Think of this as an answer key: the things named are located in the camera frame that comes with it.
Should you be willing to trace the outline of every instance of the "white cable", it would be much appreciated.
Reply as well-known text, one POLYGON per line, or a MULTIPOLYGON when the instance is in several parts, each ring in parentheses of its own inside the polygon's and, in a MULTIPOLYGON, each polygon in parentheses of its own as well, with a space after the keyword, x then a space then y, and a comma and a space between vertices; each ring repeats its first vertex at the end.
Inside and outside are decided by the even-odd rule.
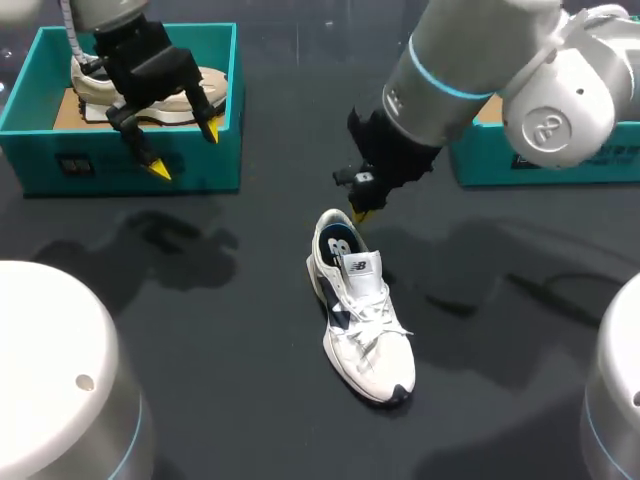
POLYGON ((60 9, 62 10, 62 18, 64 19, 64 26, 67 30, 67 38, 69 39, 69 45, 71 46, 73 56, 80 65, 89 63, 87 55, 82 51, 80 42, 78 42, 78 36, 76 34, 76 27, 73 24, 73 13, 71 11, 69 0, 60 0, 60 9))

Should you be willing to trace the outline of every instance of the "black table surface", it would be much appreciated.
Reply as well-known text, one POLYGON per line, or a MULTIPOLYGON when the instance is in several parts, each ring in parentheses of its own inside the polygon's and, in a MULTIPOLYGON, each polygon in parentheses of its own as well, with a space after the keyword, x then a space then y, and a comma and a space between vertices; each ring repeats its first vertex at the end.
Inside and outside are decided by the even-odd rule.
MULTIPOLYGON (((111 311, 156 480, 587 478, 584 380, 595 325, 639 270, 637 186, 464 190, 442 155, 362 229, 415 333, 412 400, 369 408, 322 349, 313 227, 348 208, 331 178, 358 158, 347 114, 375 106, 424 3, 153 3, 167 22, 240 24, 237 195, 24 200, 0 163, 0 255, 73 274, 111 311)), ((54 2, 39 23, 60 23, 54 2)), ((34 31, 0 37, 7 86, 34 31)))

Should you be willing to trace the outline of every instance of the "shoe label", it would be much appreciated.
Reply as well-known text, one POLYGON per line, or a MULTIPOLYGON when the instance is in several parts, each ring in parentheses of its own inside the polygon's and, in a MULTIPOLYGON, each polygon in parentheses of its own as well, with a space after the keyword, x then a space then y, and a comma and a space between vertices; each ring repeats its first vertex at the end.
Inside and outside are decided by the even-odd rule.
POLYGON ((343 257, 342 261, 344 262, 344 270, 350 277, 373 273, 373 265, 368 255, 349 255, 343 257))
POLYGON ((351 247, 346 240, 336 240, 335 238, 330 238, 328 241, 329 251, 334 255, 333 262, 336 267, 341 267, 342 262, 340 258, 343 255, 349 255, 351 253, 351 247))

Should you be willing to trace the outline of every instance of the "cardboard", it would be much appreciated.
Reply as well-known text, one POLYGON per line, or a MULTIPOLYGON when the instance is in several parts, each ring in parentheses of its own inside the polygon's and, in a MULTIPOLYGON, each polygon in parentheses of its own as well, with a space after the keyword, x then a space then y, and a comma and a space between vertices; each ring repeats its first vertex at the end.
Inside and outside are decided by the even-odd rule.
POLYGON ((480 123, 502 123, 502 99, 494 95, 476 117, 480 123))
MULTIPOLYGON (((222 116, 218 120, 218 125, 224 125, 225 118, 222 116)), ((162 125, 157 125, 153 122, 141 121, 141 127, 148 128, 163 128, 162 125)), ((176 125, 171 128, 180 128, 180 127, 195 127, 197 126, 195 122, 187 124, 187 125, 176 125)), ((62 98, 62 103, 60 103, 60 109, 58 110, 58 115, 56 116, 56 121, 53 124, 53 130, 86 130, 86 129, 110 129, 111 125, 109 122, 104 123, 87 123, 82 117, 82 113, 80 110, 80 99, 78 95, 73 90, 73 88, 67 88, 64 91, 64 97, 62 98)))

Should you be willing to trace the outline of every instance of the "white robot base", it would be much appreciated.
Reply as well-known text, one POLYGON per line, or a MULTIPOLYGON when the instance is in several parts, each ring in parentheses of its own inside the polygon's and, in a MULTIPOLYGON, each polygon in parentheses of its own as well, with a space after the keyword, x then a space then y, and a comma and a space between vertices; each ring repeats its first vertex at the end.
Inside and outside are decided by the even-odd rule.
POLYGON ((640 275, 604 316, 580 425, 594 480, 640 479, 640 275))
POLYGON ((154 434, 109 313, 66 273, 0 262, 0 480, 148 480, 154 434))

